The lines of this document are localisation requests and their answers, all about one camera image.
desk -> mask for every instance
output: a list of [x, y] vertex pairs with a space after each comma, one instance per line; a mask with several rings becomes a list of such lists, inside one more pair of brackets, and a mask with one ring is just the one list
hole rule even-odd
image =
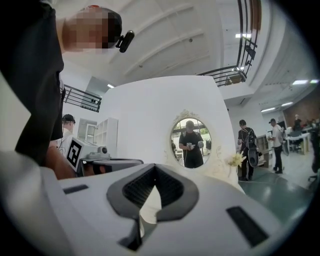
[[305, 155], [309, 151], [309, 137], [310, 133], [304, 133], [298, 137], [286, 137], [285, 139], [288, 141], [288, 152], [290, 152], [290, 141], [303, 139], [303, 154]]
[[302, 129], [302, 132], [303, 133], [307, 133], [308, 131], [312, 130], [313, 128], [312, 127], [309, 127], [309, 128], [304, 128]]

ceiling light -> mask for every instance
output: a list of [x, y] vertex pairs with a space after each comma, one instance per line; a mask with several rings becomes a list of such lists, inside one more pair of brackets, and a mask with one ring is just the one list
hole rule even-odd
[[293, 102], [288, 102], [288, 103], [284, 103], [281, 105], [281, 107], [287, 106], [287, 105], [291, 105]]
[[295, 86], [295, 85], [304, 85], [304, 84], [306, 84], [308, 82], [308, 80], [295, 80], [294, 82], [293, 82], [293, 85]]
[[272, 107], [272, 108], [261, 110], [261, 112], [267, 112], [267, 111], [271, 111], [271, 110], [275, 110], [275, 109], [276, 109], [275, 107]]

floor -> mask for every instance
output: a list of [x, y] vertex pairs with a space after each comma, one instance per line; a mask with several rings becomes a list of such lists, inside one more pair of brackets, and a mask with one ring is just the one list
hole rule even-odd
[[313, 152], [306, 155], [290, 153], [281, 155], [284, 166], [283, 174], [275, 174], [269, 169], [254, 169], [250, 182], [240, 181], [244, 192], [269, 209], [283, 223], [293, 221], [304, 213], [313, 196], [309, 176], [315, 175], [311, 165]]

person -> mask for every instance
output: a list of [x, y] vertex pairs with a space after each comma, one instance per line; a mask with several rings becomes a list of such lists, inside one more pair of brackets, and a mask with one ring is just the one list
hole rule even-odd
[[248, 178], [247, 178], [247, 162], [248, 162], [248, 152], [249, 152], [249, 148], [248, 148], [248, 139], [250, 136], [252, 136], [254, 138], [254, 143], [257, 144], [256, 142], [256, 134], [254, 132], [254, 130], [250, 127], [247, 127], [247, 123], [245, 120], [240, 120], [239, 121], [239, 125], [241, 130], [238, 133], [238, 145], [241, 145], [241, 152], [242, 152], [242, 156], [245, 157], [245, 159], [242, 161], [241, 163], [241, 170], [242, 170], [242, 175], [239, 178], [240, 181], [243, 182], [247, 182], [247, 181], [252, 181], [252, 176], [254, 174], [254, 168], [249, 165], [249, 173], [248, 173]]
[[301, 131], [302, 130], [301, 122], [302, 121], [299, 119], [299, 115], [296, 114], [295, 119], [294, 119], [294, 126], [293, 126], [294, 131]]
[[174, 157], [177, 158], [177, 156], [176, 156], [177, 147], [176, 147], [176, 144], [174, 143], [173, 140], [171, 140], [171, 148], [172, 148], [172, 152], [174, 154]]
[[74, 117], [71, 114], [65, 114], [62, 118], [63, 137], [57, 141], [59, 151], [67, 157], [68, 148], [72, 141], [73, 129], [76, 124]]
[[204, 140], [198, 132], [195, 132], [195, 124], [191, 120], [185, 124], [186, 131], [181, 133], [179, 148], [183, 150], [184, 167], [198, 168], [204, 164], [201, 150]]
[[[3, 4], [4, 10], [13, 9], [8, 1]], [[15, 151], [52, 169], [58, 179], [74, 178], [75, 172], [57, 147], [57, 140], [63, 137], [62, 54], [114, 46], [121, 36], [122, 20], [114, 11], [98, 6], [56, 20], [48, 1], [18, 5], [12, 12], [15, 21], [1, 27], [6, 39], [0, 58], [3, 77], [31, 114]]]
[[282, 174], [282, 160], [281, 151], [283, 143], [283, 128], [277, 124], [276, 120], [272, 118], [269, 122], [272, 128], [272, 137], [268, 137], [269, 141], [273, 141], [274, 155], [275, 155], [275, 166], [273, 170], [276, 174]]

white ceiling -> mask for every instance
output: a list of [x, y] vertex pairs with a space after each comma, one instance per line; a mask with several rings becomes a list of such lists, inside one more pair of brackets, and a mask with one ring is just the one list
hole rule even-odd
[[308, 46], [293, 26], [288, 24], [279, 54], [253, 100], [259, 101], [261, 110], [294, 102], [306, 90], [311, 92], [316, 86], [310, 83], [293, 85], [293, 82], [312, 79], [319, 79], [315, 62]]
[[[115, 86], [162, 76], [195, 75], [237, 62], [237, 0], [56, 0], [54, 8], [57, 17], [66, 17], [92, 4], [120, 13], [122, 33], [133, 30], [134, 40], [126, 53], [111, 49], [105, 54], [65, 53], [63, 58]], [[306, 46], [291, 26], [287, 26], [284, 38], [263, 86], [252, 98], [261, 109], [293, 101], [308, 89], [309, 84], [292, 86], [294, 80], [318, 78]], [[238, 105], [242, 100], [233, 102]]]
[[92, 75], [118, 86], [137, 80], [195, 75], [237, 62], [236, 0], [57, 0], [57, 17], [96, 4], [120, 13], [122, 33], [135, 32], [126, 53], [66, 53]]

